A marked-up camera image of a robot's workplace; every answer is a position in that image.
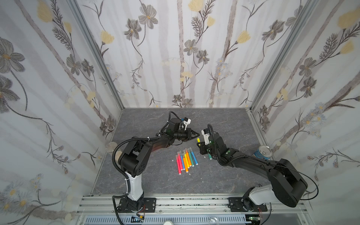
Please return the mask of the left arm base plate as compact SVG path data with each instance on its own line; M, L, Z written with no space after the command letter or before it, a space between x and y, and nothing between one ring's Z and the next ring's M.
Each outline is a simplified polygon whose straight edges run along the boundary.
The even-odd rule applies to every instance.
M117 206L118 213L154 213L156 209L156 198L141 198L138 201L133 201L129 198L122 198Z

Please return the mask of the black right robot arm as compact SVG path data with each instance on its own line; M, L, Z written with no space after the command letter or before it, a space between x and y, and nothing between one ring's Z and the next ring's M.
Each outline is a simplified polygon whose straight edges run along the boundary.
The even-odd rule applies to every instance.
M270 184L250 187L235 204L238 209L250 212L264 203L282 203L294 208L298 205L308 184L293 165L286 159L280 161L265 160L247 155L237 149L228 148L221 136L197 138L200 154L210 154L223 167L241 168L267 179Z

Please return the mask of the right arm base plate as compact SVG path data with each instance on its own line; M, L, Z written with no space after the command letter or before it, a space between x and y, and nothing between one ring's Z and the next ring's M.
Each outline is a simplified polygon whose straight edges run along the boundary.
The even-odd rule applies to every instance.
M230 197L228 208L231 212L267 212L266 204L255 205L249 198Z

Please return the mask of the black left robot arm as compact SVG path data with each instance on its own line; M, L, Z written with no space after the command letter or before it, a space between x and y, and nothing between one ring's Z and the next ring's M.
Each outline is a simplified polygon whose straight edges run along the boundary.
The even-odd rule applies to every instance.
M150 155L153 151L168 148L178 140L187 142L196 139L200 134L188 125L191 119L170 118L155 137L134 136L121 142L112 153L112 164L124 177L127 192L120 199L120 206L116 206L117 212L130 210L138 212L145 206L144 191L142 189L142 173L146 169Z

